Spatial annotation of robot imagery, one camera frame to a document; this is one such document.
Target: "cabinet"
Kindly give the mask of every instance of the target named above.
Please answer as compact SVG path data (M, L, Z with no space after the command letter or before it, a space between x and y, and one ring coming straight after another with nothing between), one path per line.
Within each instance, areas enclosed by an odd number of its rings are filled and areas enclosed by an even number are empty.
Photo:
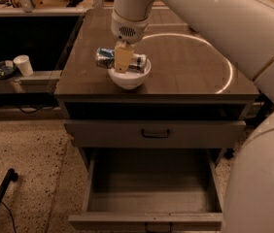
M215 160L233 148L258 96L253 83L167 9L136 46L153 64L135 90L95 66L115 44L111 10L88 11L55 96L88 169L80 230L220 230Z

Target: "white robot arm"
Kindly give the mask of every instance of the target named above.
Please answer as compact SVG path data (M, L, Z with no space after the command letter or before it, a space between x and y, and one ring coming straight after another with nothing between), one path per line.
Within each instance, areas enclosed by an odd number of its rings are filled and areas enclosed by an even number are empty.
M154 0L115 0L112 32L143 38ZM274 4L266 0L162 0L274 103ZM236 159L226 192L222 233L274 232L274 114Z

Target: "open drawer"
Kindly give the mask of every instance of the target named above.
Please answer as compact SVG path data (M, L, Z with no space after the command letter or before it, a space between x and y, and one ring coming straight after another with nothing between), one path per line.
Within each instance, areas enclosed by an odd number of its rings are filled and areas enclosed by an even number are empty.
M101 149L90 162L78 230L220 230L222 199L206 150Z

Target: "table top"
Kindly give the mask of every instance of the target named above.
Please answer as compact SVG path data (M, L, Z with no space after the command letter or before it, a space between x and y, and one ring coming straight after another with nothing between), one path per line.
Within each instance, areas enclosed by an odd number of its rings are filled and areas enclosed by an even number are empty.
M57 84L57 98L255 96L254 84L169 9L153 9L145 38L135 52L148 56L152 70L134 90L113 83L95 64L98 48L113 48L111 9L89 10Z

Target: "concrete floor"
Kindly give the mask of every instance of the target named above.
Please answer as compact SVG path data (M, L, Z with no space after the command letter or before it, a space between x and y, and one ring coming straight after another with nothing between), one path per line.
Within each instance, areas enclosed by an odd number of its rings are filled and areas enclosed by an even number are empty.
M235 149L249 132L244 132ZM232 160L217 167L224 194ZM4 202L11 209L17 232L76 231L68 216L82 211L86 167L72 147L59 110L24 115L0 111L0 184L8 169L19 174L11 183ZM0 232L14 232L10 216L0 206Z

